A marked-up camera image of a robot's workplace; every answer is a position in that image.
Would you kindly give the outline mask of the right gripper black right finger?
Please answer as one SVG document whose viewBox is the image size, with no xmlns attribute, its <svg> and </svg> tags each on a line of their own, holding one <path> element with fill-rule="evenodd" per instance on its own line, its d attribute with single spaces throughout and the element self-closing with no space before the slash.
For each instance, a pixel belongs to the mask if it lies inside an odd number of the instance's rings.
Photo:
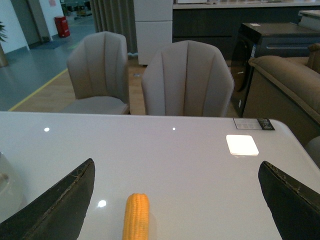
<svg viewBox="0 0 320 240">
<path fill-rule="evenodd" d="M 283 240 L 320 238 L 320 194 L 267 161 L 258 180 L 264 200 Z"/>
</svg>

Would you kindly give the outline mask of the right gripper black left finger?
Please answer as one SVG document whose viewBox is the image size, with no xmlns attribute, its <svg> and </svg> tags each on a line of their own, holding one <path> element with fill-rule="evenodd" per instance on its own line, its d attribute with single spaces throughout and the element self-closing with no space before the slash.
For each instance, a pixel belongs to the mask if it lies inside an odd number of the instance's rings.
<svg viewBox="0 0 320 240">
<path fill-rule="evenodd" d="M 0 224 L 2 240 L 76 240 L 90 205 L 95 163 L 89 158 Z"/>
</svg>

